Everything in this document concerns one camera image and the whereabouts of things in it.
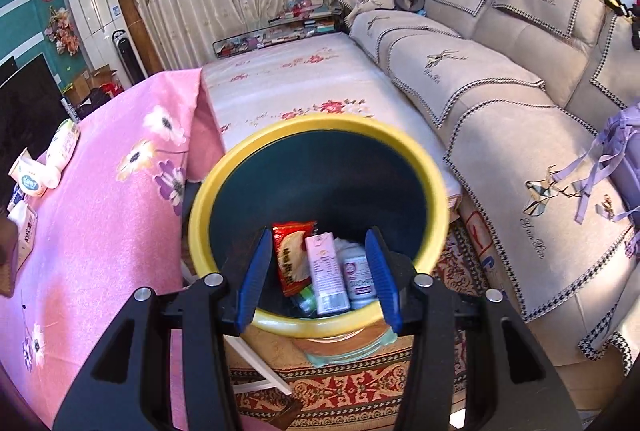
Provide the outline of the red snack wrapper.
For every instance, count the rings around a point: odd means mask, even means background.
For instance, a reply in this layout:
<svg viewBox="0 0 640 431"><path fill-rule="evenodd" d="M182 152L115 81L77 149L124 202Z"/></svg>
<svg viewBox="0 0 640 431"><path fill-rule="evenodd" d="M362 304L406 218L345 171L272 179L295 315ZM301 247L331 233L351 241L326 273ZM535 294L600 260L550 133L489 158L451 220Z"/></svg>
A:
<svg viewBox="0 0 640 431"><path fill-rule="evenodd" d="M306 239L314 235L317 223L286 222L271 227L278 276L287 298L298 295L311 283Z"/></svg>

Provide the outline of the brown plastic tray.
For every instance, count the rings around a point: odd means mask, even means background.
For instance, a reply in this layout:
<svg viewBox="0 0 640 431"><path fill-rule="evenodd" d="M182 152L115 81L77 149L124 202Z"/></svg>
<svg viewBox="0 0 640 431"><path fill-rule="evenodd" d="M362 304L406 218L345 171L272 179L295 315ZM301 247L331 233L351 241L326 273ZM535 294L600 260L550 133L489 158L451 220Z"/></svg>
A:
<svg viewBox="0 0 640 431"><path fill-rule="evenodd" d="M11 298L16 281L18 258L17 225L5 215L0 219L0 295Z"/></svg>

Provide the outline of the pink floral tablecloth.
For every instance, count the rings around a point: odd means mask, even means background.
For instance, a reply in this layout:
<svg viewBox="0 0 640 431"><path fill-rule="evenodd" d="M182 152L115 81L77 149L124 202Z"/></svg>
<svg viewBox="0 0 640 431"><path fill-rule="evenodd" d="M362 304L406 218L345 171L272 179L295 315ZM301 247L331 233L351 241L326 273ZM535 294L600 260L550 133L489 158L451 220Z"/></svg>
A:
<svg viewBox="0 0 640 431"><path fill-rule="evenodd" d="M82 120L60 185L30 200L34 247L1 301L1 362L50 425L134 290L182 285L184 186L224 154L198 69L165 71Z"/></svg>

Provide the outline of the low shelf with clutter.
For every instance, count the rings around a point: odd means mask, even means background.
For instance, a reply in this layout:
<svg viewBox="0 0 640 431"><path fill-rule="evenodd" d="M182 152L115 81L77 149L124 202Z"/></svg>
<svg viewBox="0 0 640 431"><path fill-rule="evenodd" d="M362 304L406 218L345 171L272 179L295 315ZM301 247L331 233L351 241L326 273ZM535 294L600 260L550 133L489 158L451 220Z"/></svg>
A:
<svg viewBox="0 0 640 431"><path fill-rule="evenodd" d="M336 7L321 7L318 12L285 19L273 19L264 28L255 29L213 42L217 58L229 58L340 30L341 12Z"/></svg>

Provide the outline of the white bottle green base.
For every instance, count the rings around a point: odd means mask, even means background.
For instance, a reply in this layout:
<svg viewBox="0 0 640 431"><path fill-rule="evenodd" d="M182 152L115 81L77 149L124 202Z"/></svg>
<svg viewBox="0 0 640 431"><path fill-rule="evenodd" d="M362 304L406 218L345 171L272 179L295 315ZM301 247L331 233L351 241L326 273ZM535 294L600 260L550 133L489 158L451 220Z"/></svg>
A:
<svg viewBox="0 0 640 431"><path fill-rule="evenodd" d="M62 173L73 157L79 135L78 125L70 119L63 121L56 130L46 151L43 183L47 188L60 185Z"/></svg>

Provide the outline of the white pill bottle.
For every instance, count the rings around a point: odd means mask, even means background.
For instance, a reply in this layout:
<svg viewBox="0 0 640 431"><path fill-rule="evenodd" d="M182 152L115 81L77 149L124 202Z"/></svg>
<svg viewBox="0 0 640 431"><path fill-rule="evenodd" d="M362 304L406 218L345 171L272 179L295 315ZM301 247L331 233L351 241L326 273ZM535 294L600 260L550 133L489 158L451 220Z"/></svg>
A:
<svg viewBox="0 0 640 431"><path fill-rule="evenodd" d="M376 290L366 255L337 260L341 264L350 307L358 310L372 303L376 299Z"/></svg>

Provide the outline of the beige sofa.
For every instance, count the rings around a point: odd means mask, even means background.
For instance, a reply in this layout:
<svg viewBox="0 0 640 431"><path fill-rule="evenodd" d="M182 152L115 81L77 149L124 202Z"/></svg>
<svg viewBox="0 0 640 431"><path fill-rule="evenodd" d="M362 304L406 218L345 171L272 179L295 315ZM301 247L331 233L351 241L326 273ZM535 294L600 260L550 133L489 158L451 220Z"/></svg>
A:
<svg viewBox="0 0 640 431"><path fill-rule="evenodd" d="M371 10L350 37L442 141L463 189L460 214L491 287L529 325L576 407L598 411L639 354L634 223L610 180L578 197L550 192L550 174L589 149L606 120L639 104L629 20L588 0L567 41L486 4L476 18L435 4L435 17Z"/></svg>

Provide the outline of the red patterned rug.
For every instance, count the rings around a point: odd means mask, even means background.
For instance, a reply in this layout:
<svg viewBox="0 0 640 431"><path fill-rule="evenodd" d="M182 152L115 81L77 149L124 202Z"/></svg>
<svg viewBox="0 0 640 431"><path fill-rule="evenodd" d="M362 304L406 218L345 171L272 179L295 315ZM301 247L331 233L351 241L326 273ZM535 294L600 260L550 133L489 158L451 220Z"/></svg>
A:
<svg viewBox="0 0 640 431"><path fill-rule="evenodd" d="M471 239L460 219L449 225L449 234L436 267L437 277L450 289L477 295L487 281L475 261ZM272 388L235 396L242 416L270 420L291 399L302 409L289 430L393 429L408 373L411 338L396 338L361 361L316 367L293 340L254 327L243 340L292 389L285 395ZM262 380L260 374L226 343L234 385ZM454 340L453 411L463 407L466 384L465 334Z"/></svg>

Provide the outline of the white floral bed cover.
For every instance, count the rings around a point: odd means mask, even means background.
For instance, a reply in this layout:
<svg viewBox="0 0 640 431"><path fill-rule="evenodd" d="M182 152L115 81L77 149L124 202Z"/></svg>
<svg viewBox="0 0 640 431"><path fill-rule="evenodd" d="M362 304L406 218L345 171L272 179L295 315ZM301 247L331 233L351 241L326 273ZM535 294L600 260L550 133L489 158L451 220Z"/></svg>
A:
<svg viewBox="0 0 640 431"><path fill-rule="evenodd" d="M205 66L202 78L231 149L254 133L311 113L358 114L404 131L439 165L450 209L462 186L442 162L444 145L410 100L343 33L264 48Z"/></svg>

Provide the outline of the artificial flower wall decoration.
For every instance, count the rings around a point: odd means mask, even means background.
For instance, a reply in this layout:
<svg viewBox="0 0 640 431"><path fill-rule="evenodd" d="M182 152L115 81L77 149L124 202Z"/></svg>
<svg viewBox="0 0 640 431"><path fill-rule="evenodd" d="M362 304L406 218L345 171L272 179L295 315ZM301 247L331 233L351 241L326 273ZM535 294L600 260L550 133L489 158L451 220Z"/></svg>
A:
<svg viewBox="0 0 640 431"><path fill-rule="evenodd" d="M79 52L80 43L70 21L70 12L66 8L50 8L49 21L43 34L54 44L59 55L75 56Z"/></svg>

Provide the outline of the white pink milk carton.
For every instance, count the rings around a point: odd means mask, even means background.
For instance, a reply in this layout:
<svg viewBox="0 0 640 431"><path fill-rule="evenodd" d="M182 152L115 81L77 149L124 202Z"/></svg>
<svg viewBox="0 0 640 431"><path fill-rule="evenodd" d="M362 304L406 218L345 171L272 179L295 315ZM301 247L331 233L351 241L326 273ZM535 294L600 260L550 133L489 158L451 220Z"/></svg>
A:
<svg viewBox="0 0 640 431"><path fill-rule="evenodd" d="M350 309L340 262L331 233L312 235L305 239L312 287L319 316L329 316Z"/></svg>

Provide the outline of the white paper package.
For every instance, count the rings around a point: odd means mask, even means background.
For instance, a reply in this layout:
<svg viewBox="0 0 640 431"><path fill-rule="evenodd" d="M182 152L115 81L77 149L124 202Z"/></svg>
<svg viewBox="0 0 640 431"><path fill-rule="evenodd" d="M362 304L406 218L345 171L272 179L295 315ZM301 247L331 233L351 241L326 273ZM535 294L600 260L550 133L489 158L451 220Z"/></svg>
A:
<svg viewBox="0 0 640 431"><path fill-rule="evenodd" d="M25 263L34 247L37 213L25 201L20 201L9 213L9 219L18 228L17 268Z"/></svg>

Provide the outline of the black tower fan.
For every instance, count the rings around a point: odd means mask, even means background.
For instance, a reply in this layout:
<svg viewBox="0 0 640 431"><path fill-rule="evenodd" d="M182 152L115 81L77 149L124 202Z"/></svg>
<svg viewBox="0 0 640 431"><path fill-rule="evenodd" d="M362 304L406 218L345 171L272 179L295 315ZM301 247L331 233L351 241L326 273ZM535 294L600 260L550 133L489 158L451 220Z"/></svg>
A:
<svg viewBox="0 0 640 431"><path fill-rule="evenodd" d="M145 73L134 52L134 47L127 32L124 29L116 29L112 33L112 42L130 84L136 85L144 81L146 79Z"/></svg>

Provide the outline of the white yogurt tub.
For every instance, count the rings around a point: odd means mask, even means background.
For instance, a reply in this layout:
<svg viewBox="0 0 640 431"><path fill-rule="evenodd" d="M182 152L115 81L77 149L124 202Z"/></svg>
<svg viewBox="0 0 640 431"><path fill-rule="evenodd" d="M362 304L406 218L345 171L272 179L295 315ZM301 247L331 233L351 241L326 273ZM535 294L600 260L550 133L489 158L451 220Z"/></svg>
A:
<svg viewBox="0 0 640 431"><path fill-rule="evenodd" d="M41 197L48 189L46 185L47 168L32 159L27 148L16 158L9 171L16 185L26 196Z"/></svg>

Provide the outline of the yellow rim trash bin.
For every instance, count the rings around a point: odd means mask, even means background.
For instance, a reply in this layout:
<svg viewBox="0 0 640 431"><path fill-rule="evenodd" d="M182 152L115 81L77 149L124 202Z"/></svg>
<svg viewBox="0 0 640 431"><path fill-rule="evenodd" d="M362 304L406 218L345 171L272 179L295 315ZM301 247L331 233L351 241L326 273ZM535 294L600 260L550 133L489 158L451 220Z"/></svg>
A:
<svg viewBox="0 0 640 431"><path fill-rule="evenodd" d="M378 297L361 309L296 318L277 287L271 227L314 222L361 243ZM266 128L215 166L198 191L189 243L200 280L182 318L188 356L255 325L297 339L385 323L420 361L454 354L454 316L431 273L448 232L447 191L408 135L356 116L308 116Z"/></svg>

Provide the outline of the large black television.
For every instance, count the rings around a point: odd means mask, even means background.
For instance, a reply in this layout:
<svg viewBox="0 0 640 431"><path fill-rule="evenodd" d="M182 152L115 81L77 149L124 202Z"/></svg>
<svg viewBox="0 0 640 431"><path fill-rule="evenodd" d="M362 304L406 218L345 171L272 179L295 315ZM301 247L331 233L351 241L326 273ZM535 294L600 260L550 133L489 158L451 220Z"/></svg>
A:
<svg viewBox="0 0 640 431"><path fill-rule="evenodd" d="M43 55L1 85L0 99L1 202L8 203L15 184L9 171L16 158L25 148L40 157L68 114Z"/></svg>

